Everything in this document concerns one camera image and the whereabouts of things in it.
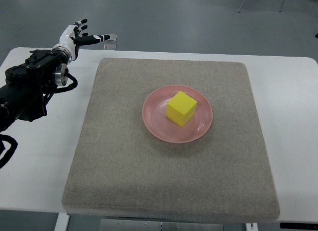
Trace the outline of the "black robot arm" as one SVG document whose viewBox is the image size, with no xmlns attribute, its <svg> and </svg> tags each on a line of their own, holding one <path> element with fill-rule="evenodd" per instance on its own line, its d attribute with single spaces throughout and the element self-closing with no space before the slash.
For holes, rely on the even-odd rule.
<svg viewBox="0 0 318 231">
<path fill-rule="evenodd" d="M 0 130 L 16 120 L 32 122 L 47 115 L 46 105 L 54 94 L 77 87 L 60 50 L 33 50 L 25 63 L 5 71 L 0 88 Z"/>
</svg>

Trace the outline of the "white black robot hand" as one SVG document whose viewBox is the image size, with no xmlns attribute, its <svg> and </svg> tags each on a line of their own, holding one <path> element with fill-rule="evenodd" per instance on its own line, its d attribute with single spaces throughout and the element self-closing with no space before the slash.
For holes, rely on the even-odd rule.
<svg viewBox="0 0 318 231">
<path fill-rule="evenodd" d="M 60 36 L 58 44 L 52 48 L 53 51 L 61 51 L 64 54 L 65 64 L 68 65 L 77 59 L 80 46 L 98 44 L 111 38 L 108 34 L 88 35 L 88 33 L 83 33 L 86 29 L 87 19 L 68 25 Z"/>
</svg>

